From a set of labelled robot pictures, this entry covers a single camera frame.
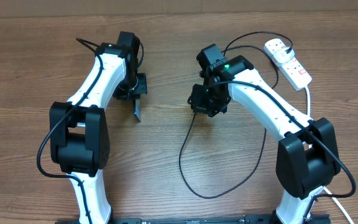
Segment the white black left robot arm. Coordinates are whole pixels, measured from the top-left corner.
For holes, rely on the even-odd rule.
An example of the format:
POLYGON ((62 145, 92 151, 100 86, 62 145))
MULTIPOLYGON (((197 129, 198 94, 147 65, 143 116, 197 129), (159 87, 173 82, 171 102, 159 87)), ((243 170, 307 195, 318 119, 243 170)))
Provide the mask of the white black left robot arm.
POLYGON ((80 216, 76 223, 112 223, 103 169, 110 141, 106 109, 111 98, 132 101, 140 121, 140 97, 147 94, 147 79, 139 67, 144 46, 131 32, 120 32, 115 44, 79 39, 94 53, 94 65, 78 91, 66 102, 54 102, 49 111, 52 161, 59 164, 57 179, 70 179, 80 216))

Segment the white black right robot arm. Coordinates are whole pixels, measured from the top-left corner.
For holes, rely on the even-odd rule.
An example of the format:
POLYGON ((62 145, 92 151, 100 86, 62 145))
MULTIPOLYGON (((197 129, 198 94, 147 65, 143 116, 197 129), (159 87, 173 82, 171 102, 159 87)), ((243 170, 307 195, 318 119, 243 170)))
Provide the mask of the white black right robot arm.
POLYGON ((329 223, 311 210, 323 188, 343 169, 333 125, 313 120, 268 86, 244 56, 226 58, 215 44, 196 57, 203 84, 193 85, 188 104, 195 114, 225 113, 234 100, 249 110, 278 144, 276 175, 284 191, 270 223, 329 223))

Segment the smartphone with teal screen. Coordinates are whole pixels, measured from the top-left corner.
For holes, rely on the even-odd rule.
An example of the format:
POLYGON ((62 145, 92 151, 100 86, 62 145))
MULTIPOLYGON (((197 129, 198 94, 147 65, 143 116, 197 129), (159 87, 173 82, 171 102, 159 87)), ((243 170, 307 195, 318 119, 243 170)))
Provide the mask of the smartphone with teal screen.
POLYGON ((133 101, 133 105, 134 105, 134 117, 138 122, 141 122, 140 99, 135 99, 133 101))

